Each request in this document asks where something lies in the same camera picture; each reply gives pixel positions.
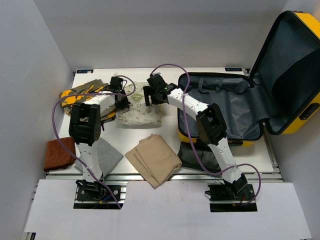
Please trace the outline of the camouflage orange green garment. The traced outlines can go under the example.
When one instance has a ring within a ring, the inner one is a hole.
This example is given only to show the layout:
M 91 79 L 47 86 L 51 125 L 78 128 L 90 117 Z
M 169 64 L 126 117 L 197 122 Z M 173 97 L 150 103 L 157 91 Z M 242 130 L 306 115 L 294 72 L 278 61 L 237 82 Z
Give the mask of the camouflage orange green garment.
M 79 85 L 77 87 L 65 90 L 59 94 L 59 98 L 65 97 L 65 96 L 70 96 L 70 95 L 75 95 L 75 94 L 93 94 L 93 93 L 98 93 L 103 90 L 107 90 L 108 88 L 108 83 L 103 83 L 101 79 L 94 79 L 92 81 L 89 81 L 85 84 Z M 71 96 L 66 99 L 64 99 L 61 102 L 61 106 L 63 107 L 64 111 L 71 116 L 72 113 L 72 106 L 75 102 L 80 102 L 83 103 L 85 101 L 88 101 L 92 99 L 94 96 L 91 95 L 79 95 L 79 96 Z M 116 108 L 115 106 L 112 106 L 108 108 L 106 111 L 104 111 L 101 114 L 101 122 L 106 123 L 110 122 L 116 119 Z

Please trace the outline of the white patterned cloth bag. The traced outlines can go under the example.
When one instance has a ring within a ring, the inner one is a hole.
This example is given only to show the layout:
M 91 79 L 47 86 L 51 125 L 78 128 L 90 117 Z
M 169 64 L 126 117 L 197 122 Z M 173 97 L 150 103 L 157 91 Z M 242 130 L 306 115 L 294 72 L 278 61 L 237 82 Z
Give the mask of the white patterned cloth bag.
M 130 102 L 129 109 L 116 113 L 118 123 L 126 126 L 162 125 L 161 105 L 146 106 L 143 87 L 147 85 L 147 82 L 135 82 L 134 93 L 127 97 Z

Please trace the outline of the beige garment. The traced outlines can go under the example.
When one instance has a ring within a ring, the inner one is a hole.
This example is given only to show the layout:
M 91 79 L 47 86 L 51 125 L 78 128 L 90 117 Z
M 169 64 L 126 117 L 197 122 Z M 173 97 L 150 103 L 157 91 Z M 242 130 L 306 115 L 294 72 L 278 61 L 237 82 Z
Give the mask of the beige garment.
M 138 173 L 157 188 L 178 170 L 182 161 L 161 135 L 151 134 L 139 141 L 125 157 Z

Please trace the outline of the grey cloth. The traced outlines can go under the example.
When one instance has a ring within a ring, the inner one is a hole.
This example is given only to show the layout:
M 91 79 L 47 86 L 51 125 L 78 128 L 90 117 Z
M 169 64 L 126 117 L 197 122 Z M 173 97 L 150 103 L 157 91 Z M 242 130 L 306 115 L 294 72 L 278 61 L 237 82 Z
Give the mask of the grey cloth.
M 83 173 L 83 178 L 88 182 L 94 181 L 88 169 L 100 180 L 108 175 L 123 158 L 123 155 L 103 138 L 95 141 L 92 146 L 86 143 L 75 146 L 79 150 L 79 158 L 87 165 L 84 167 L 77 160 L 75 168 Z

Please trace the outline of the brown fleece towel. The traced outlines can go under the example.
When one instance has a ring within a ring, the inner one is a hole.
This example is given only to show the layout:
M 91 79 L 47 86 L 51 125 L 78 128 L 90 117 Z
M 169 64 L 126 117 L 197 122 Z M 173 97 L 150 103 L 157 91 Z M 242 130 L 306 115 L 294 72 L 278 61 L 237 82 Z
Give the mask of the brown fleece towel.
M 46 145 L 43 170 L 49 172 L 52 170 L 65 169 L 72 165 L 75 160 L 76 159 L 61 146 L 57 139 L 50 140 Z

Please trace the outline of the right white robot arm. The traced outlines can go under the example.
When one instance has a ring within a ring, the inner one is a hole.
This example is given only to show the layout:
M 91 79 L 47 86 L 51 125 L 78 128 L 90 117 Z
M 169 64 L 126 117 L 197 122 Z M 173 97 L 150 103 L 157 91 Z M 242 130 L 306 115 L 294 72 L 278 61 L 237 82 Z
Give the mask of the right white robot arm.
M 143 88 L 145 105 L 167 103 L 175 106 L 196 121 L 197 134 L 200 140 L 212 150 L 225 184 L 226 195 L 236 200 L 244 193 L 247 179 L 236 166 L 236 161 L 229 148 L 227 125 L 219 106 L 215 103 L 208 105 L 184 93 L 174 83 L 166 83 L 160 74 L 151 75 Z

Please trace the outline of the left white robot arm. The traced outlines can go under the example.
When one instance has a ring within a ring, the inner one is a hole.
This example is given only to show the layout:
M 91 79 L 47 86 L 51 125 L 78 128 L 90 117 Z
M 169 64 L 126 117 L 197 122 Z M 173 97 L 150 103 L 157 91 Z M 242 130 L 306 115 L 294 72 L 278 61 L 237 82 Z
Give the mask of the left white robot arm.
M 123 89 L 124 79 L 113 76 L 110 84 L 102 94 L 85 102 L 75 102 L 71 110 L 69 134 L 80 152 L 83 165 L 83 179 L 94 182 L 103 178 L 99 166 L 98 149 L 96 141 L 102 131 L 102 114 L 109 114 L 115 110 L 129 107 L 130 102 Z

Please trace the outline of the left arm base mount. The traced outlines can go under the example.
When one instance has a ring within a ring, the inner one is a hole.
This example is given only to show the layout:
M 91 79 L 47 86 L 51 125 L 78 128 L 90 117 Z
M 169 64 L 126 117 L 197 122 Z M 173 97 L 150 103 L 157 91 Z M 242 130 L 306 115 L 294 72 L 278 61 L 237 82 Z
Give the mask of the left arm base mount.
M 74 209 L 119 210 L 118 204 L 122 207 L 125 202 L 126 183 L 111 183 L 108 185 L 110 190 L 96 181 L 77 179 L 75 183 Z

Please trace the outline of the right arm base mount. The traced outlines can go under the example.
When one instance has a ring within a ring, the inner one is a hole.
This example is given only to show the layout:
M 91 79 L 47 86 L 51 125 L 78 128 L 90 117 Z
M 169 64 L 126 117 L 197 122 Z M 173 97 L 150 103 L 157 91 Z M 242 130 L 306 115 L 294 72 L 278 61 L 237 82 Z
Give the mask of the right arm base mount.
M 230 189 L 222 184 L 208 185 L 204 192 L 209 197 L 211 213 L 257 212 L 256 201 L 252 184 L 247 184 L 239 194 L 234 195 Z

